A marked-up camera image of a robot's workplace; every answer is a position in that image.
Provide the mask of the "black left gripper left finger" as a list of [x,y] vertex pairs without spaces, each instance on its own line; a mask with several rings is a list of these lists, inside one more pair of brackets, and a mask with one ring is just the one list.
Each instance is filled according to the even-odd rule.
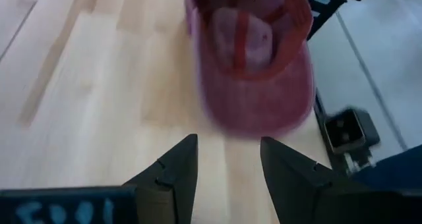
[[137,174],[139,224],[191,224],[198,179],[198,136],[190,134]]

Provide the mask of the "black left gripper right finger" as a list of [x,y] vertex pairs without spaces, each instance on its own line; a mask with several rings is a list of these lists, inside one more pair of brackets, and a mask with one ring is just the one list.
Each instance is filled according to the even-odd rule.
[[281,224],[313,224],[323,190],[332,187],[329,169],[271,138],[260,141],[260,160]]

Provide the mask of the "maroon baseball cap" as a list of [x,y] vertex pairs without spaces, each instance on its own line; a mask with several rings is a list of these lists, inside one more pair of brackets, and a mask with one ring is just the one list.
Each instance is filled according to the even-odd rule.
[[184,0],[202,104],[227,133],[302,124],[315,100],[308,0]]

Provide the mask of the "dark blue fabric object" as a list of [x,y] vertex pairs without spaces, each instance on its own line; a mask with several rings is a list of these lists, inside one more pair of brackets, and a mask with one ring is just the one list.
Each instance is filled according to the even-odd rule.
[[422,190],[422,145],[383,159],[351,178],[377,190]]

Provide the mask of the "black clamp bracket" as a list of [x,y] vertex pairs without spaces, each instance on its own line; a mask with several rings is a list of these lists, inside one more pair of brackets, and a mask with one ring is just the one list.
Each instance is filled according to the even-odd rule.
[[376,165],[371,148],[380,145],[380,135],[366,110],[349,106],[328,114],[316,94],[314,112],[333,170],[351,176]]

